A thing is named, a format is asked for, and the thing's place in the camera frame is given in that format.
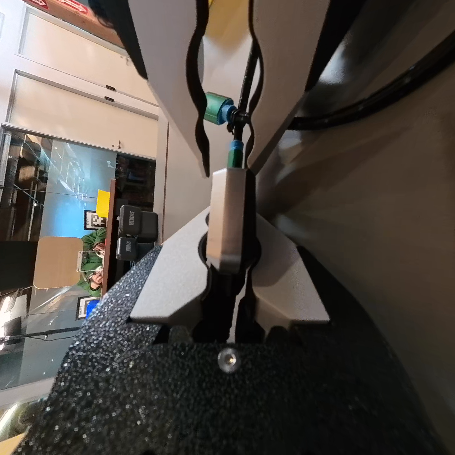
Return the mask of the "wooden post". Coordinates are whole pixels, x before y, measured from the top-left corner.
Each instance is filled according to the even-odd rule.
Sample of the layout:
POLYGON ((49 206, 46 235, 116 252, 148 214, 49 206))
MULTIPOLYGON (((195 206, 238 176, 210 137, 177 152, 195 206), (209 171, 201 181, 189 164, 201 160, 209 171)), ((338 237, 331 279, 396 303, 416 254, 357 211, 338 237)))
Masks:
POLYGON ((86 31, 98 38, 101 38, 111 44, 114 44, 120 48, 124 48, 121 40, 119 39, 116 31, 107 27, 106 25, 102 24, 99 19, 97 19, 96 15, 92 11, 92 9, 88 6, 88 1, 78 1, 84 5, 86 5, 90 12, 89 14, 79 14, 77 11, 67 8, 64 5, 60 4, 56 0, 46 0, 48 3, 49 9, 41 9, 35 6, 38 10, 48 14, 56 19, 62 20, 70 25, 73 25, 83 31, 86 31))

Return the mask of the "tan rounded board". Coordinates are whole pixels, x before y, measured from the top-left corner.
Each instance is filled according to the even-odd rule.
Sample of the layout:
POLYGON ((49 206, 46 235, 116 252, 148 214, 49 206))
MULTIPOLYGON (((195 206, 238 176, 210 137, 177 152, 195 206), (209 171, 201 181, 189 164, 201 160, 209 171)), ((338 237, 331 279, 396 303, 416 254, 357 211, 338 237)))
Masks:
POLYGON ((37 244, 33 286, 37 289, 72 287, 81 277, 79 252, 83 240, 76 237, 41 237, 37 244))

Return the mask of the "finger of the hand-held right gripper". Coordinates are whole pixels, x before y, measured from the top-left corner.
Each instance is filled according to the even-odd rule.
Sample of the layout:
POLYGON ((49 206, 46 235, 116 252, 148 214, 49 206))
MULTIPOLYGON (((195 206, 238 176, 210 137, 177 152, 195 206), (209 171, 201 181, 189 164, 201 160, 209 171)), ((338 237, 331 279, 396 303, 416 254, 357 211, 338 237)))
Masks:
POLYGON ((261 169, 304 97, 330 1, 257 0, 249 26, 260 50, 259 98, 251 113, 249 169, 261 169))
POLYGON ((128 3, 149 86, 168 122, 196 157, 202 176, 209 177, 209 139, 203 125, 207 99, 198 64, 208 1, 128 3))

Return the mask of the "black stand pole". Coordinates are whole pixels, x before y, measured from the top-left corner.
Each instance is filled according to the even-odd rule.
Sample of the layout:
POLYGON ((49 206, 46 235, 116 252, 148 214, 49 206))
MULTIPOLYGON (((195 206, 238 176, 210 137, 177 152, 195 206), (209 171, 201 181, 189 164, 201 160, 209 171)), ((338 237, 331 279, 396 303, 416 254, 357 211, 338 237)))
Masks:
POLYGON ((26 338, 36 338, 36 337, 49 337, 51 335, 56 335, 60 333, 70 333, 70 332, 76 332, 80 330, 80 327, 70 327, 70 328, 61 328, 61 329, 51 329, 47 331, 41 331, 41 332, 33 332, 33 333, 24 333, 24 334, 18 334, 18 335, 7 335, 3 336, 0 338, 0 343, 1 344, 16 344, 19 343, 21 340, 26 339, 26 338))

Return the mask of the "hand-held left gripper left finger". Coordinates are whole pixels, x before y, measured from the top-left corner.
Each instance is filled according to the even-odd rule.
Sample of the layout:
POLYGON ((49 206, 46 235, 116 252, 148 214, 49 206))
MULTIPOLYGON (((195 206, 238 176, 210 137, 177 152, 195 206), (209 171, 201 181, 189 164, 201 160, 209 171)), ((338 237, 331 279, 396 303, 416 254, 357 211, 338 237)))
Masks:
POLYGON ((199 244, 208 231, 208 213, 203 210, 162 243, 130 314, 132 322, 184 326, 189 332, 200 322, 208 269, 199 244))

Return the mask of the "large yellow plastic bin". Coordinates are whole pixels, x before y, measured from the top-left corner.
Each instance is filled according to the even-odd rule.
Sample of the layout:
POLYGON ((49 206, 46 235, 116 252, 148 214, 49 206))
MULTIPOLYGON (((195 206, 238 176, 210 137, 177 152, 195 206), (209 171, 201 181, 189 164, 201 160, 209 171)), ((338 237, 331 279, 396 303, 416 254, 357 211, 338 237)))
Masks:
POLYGON ((204 77, 216 70, 244 70, 252 38, 247 0, 217 0, 209 8, 203 37, 204 77))

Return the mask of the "framed printed tag sign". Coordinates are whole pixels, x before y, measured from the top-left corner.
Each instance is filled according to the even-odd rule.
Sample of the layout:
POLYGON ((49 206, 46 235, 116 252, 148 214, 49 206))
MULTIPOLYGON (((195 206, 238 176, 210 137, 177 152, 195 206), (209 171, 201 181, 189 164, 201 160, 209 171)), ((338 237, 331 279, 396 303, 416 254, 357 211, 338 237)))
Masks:
POLYGON ((98 297, 86 296, 77 299, 76 321, 85 320, 86 306, 90 300, 99 299, 98 297))
POLYGON ((107 227, 107 218, 99 216, 93 210, 84 210, 83 218, 83 229, 84 230, 99 230, 107 227))

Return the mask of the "white door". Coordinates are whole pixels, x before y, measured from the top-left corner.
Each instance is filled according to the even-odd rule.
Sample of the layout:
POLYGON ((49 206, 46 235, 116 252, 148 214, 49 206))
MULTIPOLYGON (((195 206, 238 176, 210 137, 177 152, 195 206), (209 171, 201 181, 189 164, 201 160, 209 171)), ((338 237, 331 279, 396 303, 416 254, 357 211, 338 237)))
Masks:
POLYGON ((158 121, 16 74, 6 121, 16 128, 155 159, 158 121))
POLYGON ((126 52, 26 7, 18 54, 35 63, 157 105, 126 52))

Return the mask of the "black rectangular panel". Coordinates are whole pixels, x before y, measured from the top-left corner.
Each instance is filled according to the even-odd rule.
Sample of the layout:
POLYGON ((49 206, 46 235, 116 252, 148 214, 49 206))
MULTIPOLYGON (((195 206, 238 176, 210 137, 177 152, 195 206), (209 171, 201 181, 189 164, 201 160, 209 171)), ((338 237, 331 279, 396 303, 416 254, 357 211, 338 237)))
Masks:
POLYGON ((0 290, 25 288, 33 284, 37 242, 0 242, 0 290))

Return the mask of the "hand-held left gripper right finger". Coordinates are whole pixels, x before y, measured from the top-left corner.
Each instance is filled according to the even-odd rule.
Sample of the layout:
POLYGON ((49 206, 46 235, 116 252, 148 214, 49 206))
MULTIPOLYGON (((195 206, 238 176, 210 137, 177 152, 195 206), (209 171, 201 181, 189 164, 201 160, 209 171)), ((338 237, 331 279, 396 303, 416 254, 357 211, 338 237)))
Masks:
POLYGON ((252 271, 255 321, 265 331, 275 326, 289 329, 294 324, 328 323, 330 316, 297 245, 261 215, 256 216, 261 256, 252 271))

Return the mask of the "black hard case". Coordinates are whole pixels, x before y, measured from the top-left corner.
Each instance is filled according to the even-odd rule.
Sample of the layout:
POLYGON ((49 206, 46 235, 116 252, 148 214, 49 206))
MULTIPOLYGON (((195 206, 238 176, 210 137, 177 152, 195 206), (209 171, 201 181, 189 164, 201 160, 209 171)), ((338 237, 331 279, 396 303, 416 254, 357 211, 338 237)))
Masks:
POLYGON ((155 242, 158 239, 158 215, 131 205, 121 206, 118 236, 139 237, 155 242))
POLYGON ((137 263, 153 248, 154 243, 138 242, 134 237, 119 237, 116 246, 116 259, 137 263))

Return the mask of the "silver multiport adapter hub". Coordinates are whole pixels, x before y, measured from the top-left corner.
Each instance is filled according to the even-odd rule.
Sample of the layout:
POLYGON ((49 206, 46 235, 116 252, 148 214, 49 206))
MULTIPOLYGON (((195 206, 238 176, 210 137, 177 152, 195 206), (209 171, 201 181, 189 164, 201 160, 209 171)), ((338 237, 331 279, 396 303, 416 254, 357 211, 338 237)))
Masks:
POLYGON ((221 274, 240 271, 246 201, 246 169, 224 168, 213 173, 206 257, 221 274))

